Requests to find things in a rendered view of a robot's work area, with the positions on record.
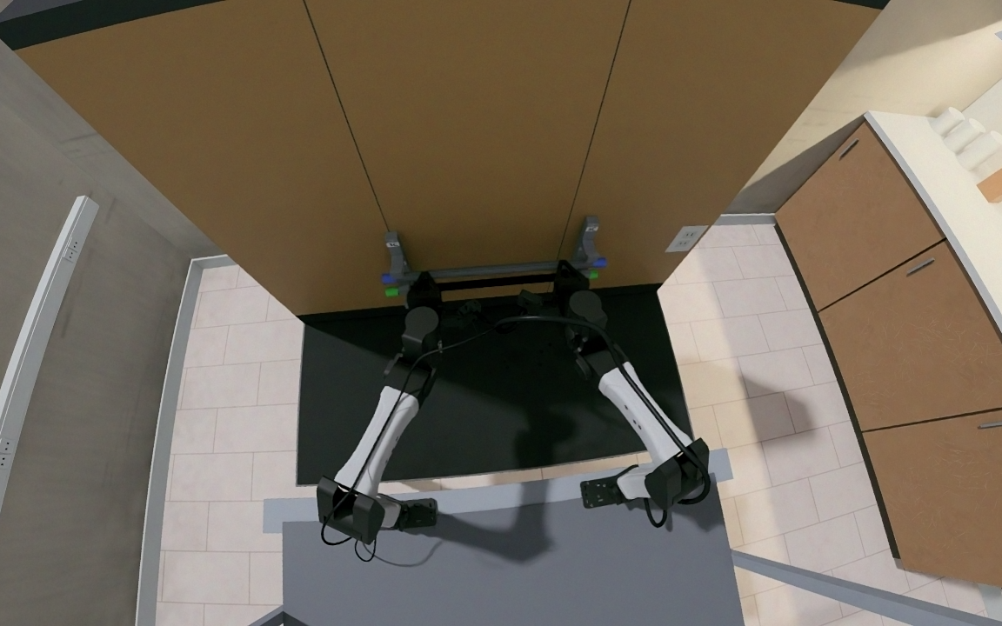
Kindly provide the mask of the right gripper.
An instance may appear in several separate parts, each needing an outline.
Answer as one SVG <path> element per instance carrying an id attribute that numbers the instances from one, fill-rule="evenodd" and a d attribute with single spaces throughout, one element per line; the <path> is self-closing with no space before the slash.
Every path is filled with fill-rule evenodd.
<path id="1" fill-rule="evenodd" d="M 568 270 L 562 270 L 562 265 L 567 266 Z M 574 277 L 567 278 L 564 277 L 564 275 L 561 275 L 561 273 L 564 273 L 567 277 L 572 275 L 574 275 Z M 534 316 L 559 316 L 559 314 L 561 314 L 561 316 L 567 317 L 569 300 L 572 294 L 577 292 L 577 290 L 589 290 L 589 288 L 590 281 L 588 277 L 582 275 L 579 270 L 574 269 L 574 267 L 569 264 L 567 260 L 559 260 L 559 266 L 557 268 L 556 275 L 554 275 L 553 291 L 551 296 L 553 301 L 552 306 L 545 308 L 544 305 L 539 305 L 538 303 L 524 299 L 524 306 L 522 306 L 522 310 L 526 310 L 526 312 L 533 314 Z"/>

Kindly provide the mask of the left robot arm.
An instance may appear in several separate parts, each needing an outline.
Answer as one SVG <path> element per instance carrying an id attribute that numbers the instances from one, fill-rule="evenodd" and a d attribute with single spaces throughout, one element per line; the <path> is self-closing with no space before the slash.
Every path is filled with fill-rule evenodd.
<path id="1" fill-rule="evenodd" d="M 440 351 L 428 354 L 417 362 L 407 380 L 404 393 L 400 396 L 415 360 L 420 359 L 423 354 L 442 349 L 440 322 L 435 310 L 410 310 L 405 318 L 405 325 L 402 354 L 397 353 L 395 359 L 391 359 L 386 366 L 384 390 L 379 397 L 377 413 L 372 418 L 372 423 L 367 427 L 357 450 L 337 473 L 337 478 L 331 480 L 322 476 L 317 486 L 318 518 L 322 524 L 347 492 L 339 487 L 351 489 L 335 514 L 331 514 L 327 526 L 365 544 L 374 542 L 380 530 L 396 529 L 403 532 L 405 529 L 429 527 L 436 523 L 433 498 L 400 502 L 392 496 L 378 494 L 379 480 L 395 444 L 407 423 L 411 422 L 422 407 L 437 380 L 438 367 L 432 364 L 438 364 L 442 360 Z M 421 523 L 415 523 L 415 520 L 421 520 Z"/>

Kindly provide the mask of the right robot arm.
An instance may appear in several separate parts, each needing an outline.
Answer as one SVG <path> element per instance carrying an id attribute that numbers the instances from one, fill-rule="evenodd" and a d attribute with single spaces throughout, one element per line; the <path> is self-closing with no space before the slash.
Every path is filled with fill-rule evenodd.
<path id="1" fill-rule="evenodd" d="M 595 323 L 607 333 L 605 329 L 607 314 L 604 314 L 601 306 L 599 296 L 591 290 L 578 290 L 570 298 L 568 318 L 579 318 L 582 321 Z M 567 323 L 564 323 L 564 331 L 569 348 L 576 350 L 572 356 L 574 369 L 582 380 L 589 380 L 595 390 L 601 390 L 602 395 L 609 397 L 610 401 L 623 412 L 638 436 L 643 439 L 645 448 L 651 453 L 651 460 L 656 466 L 640 469 L 637 464 L 633 464 L 615 476 L 581 481 L 584 507 L 589 509 L 614 503 L 619 506 L 621 503 L 648 496 L 660 509 L 670 509 L 673 504 L 680 502 L 684 496 L 691 494 L 703 484 L 701 473 L 685 455 L 684 448 L 687 447 L 697 457 L 697 461 L 701 462 L 701 466 L 708 471 L 709 453 L 711 453 L 708 445 L 701 437 L 692 442 L 690 437 L 665 416 L 663 410 L 645 391 L 635 373 L 635 368 L 630 365 L 630 359 L 609 333 L 607 336 L 615 345 L 619 360 L 623 362 L 627 374 L 618 370 L 607 343 L 597 332 L 587 326 L 567 325 Z M 599 486 L 595 486 L 597 483 Z M 599 499 L 602 499 L 602 502 L 598 502 Z"/>

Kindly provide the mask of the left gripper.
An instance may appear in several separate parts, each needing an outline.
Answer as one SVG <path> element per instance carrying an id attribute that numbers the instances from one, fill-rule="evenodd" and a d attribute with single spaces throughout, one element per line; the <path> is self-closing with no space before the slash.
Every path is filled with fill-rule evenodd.
<path id="1" fill-rule="evenodd" d="M 428 278 L 428 280 L 423 280 L 423 277 Z M 428 284 L 430 290 L 423 290 L 426 284 Z M 410 292 L 410 290 L 412 290 L 412 292 Z M 435 284 L 434 280 L 432 280 L 432 275 L 430 275 L 429 272 L 421 272 L 417 281 L 415 281 L 410 290 L 407 290 L 407 308 L 409 308 L 409 310 L 413 310 L 415 308 L 431 308 L 435 310 L 435 312 L 438 314 L 438 321 L 440 322 L 440 333 L 442 324 L 443 326 L 458 326 L 458 329 L 461 330 L 463 326 L 468 326 L 468 324 L 476 321 L 478 318 L 476 316 L 478 310 L 474 310 L 474 312 L 473 310 L 469 310 L 469 312 L 464 314 L 464 316 L 445 316 L 441 290 Z"/>

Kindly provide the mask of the grey flat panel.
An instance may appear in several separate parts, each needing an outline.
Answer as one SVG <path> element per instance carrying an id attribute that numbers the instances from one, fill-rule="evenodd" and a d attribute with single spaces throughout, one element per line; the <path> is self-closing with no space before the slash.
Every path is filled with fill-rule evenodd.
<path id="1" fill-rule="evenodd" d="M 630 466 L 433 498 L 435 524 L 380 530 L 372 560 L 326 544 L 317 497 L 264 499 L 283 534 L 284 626 L 746 626 L 711 450 L 711 490 L 651 524 L 643 498 L 585 508 L 581 481 Z"/>

